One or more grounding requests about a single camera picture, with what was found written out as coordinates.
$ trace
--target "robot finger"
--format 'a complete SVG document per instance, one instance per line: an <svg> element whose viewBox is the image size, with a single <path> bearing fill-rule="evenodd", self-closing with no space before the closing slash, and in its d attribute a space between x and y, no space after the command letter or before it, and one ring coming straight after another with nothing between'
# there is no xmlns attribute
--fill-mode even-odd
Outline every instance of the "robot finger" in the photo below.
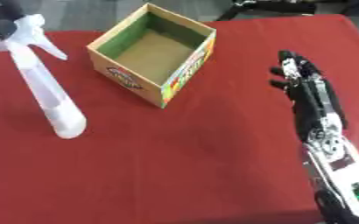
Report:
<svg viewBox="0 0 359 224"><path fill-rule="evenodd" d="M285 73L283 72L283 69L281 67L272 66L270 72L274 75L285 78Z"/></svg>
<svg viewBox="0 0 359 224"><path fill-rule="evenodd" d="M286 90L289 85L288 82L279 80L270 80L270 84L271 86L281 90Z"/></svg>

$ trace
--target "table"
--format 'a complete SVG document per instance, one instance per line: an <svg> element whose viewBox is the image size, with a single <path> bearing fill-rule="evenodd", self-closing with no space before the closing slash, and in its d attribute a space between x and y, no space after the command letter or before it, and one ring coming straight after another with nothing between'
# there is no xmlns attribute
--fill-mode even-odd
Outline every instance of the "table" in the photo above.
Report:
<svg viewBox="0 0 359 224"><path fill-rule="evenodd" d="M341 98L359 148L359 32L344 17L213 22L215 53L166 109L92 68L94 31L50 32L39 57L88 118L57 138L0 52L0 224L315 223L291 103L269 87L277 52L306 55Z"/></svg>

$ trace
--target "robotic hand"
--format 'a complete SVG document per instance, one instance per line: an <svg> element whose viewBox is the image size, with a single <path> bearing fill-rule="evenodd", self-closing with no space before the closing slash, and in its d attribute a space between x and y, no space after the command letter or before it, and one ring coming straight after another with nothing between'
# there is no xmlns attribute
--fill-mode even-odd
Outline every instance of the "robotic hand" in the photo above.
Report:
<svg viewBox="0 0 359 224"><path fill-rule="evenodd" d="M336 94L308 59L290 51L278 57L281 66L271 72L285 81L270 83L293 102L316 204L327 224L359 223L359 152L342 134L348 123Z"/></svg>
<svg viewBox="0 0 359 224"><path fill-rule="evenodd" d="M17 29L14 22L24 16L17 3L11 0L0 0L0 39L10 37Z"/></svg>
<svg viewBox="0 0 359 224"><path fill-rule="evenodd" d="M56 134L62 138L77 137L86 128L85 116L29 47L35 45L61 60L67 59L45 36L44 23L39 14L25 15L13 0L0 0L0 51L11 53Z"/></svg>

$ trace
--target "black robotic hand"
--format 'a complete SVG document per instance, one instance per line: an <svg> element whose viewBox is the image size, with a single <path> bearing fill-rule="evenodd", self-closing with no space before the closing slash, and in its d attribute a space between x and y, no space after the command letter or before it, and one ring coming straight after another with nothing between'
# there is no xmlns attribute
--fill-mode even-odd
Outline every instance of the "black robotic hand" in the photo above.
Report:
<svg viewBox="0 0 359 224"><path fill-rule="evenodd" d="M0 39L10 37L17 29L15 20L24 17L25 14L18 2L14 0L0 0Z"/></svg>
<svg viewBox="0 0 359 224"><path fill-rule="evenodd" d="M341 118L343 128L346 129L347 121L336 94L329 81L321 76L321 71L308 59L295 52L280 51L278 59L280 66L273 66L271 73L285 78L285 81L270 80L270 84L284 90L293 102L292 109L299 139L305 142L311 130L320 129L320 119L327 113L314 82L317 78L324 82L332 107Z"/></svg>

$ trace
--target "red tablecloth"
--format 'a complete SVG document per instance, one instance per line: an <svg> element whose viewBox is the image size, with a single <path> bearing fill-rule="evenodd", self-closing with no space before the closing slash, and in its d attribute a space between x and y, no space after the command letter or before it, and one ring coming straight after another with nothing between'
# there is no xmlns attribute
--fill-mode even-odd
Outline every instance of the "red tablecloth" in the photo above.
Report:
<svg viewBox="0 0 359 224"><path fill-rule="evenodd" d="M52 32L69 55L39 56L88 118L54 135L0 52L0 224L314 223L291 103L269 87L280 49L333 82L359 148L359 32L344 17L216 22L215 54L166 109L95 72L101 33Z"/></svg>

